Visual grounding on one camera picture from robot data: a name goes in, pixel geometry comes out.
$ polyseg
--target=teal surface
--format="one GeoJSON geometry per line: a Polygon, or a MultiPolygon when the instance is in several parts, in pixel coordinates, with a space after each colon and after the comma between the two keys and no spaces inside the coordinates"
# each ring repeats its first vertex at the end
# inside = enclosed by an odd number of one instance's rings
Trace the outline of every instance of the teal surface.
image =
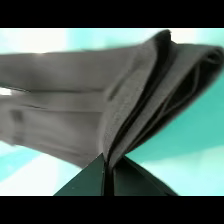
{"type": "MultiPolygon", "coordinates": [[[[162,29],[2,28],[0,52],[44,53],[120,47],[140,43],[162,29]]],[[[177,43],[224,47],[223,28],[170,30],[172,40],[177,43]]],[[[158,135],[128,154],[180,195],[224,195],[223,76],[158,135]]],[[[4,143],[0,145],[0,170],[0,195],[53,195],[80,171],[43,153],[4,143]]]]}

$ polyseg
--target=garment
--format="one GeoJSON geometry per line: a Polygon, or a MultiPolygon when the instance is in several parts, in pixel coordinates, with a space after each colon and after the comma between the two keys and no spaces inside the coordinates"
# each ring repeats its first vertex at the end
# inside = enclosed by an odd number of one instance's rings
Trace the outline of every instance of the garment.
{"type": "Polygon", "coordinates": [[[0,138],[80,167],[103,152],[113,169],[204,90],[222,61],[221,48],[175,44],[169,31],[125,48],[1,55],[1,86],[22,94],[1,98],[0,138]]]}

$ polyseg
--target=teal background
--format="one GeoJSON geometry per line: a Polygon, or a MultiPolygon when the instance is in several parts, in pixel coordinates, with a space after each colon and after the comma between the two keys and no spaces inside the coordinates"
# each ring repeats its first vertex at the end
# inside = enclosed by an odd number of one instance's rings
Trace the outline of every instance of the teal background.
{"type": "MultiPolygon", "coordinates": [[[[0,52],[72,51],[141,43],[165,28],[1,28],[0,52]]],[[[223,28],[169,28],[177,43],[224,47],[223,28]]],[[[180,195],[224,195],[224,77],[164,130],[127,156],[180,195]]],[[[0,144],[0,195],[53,195],[80,169],[0,144]]]]}

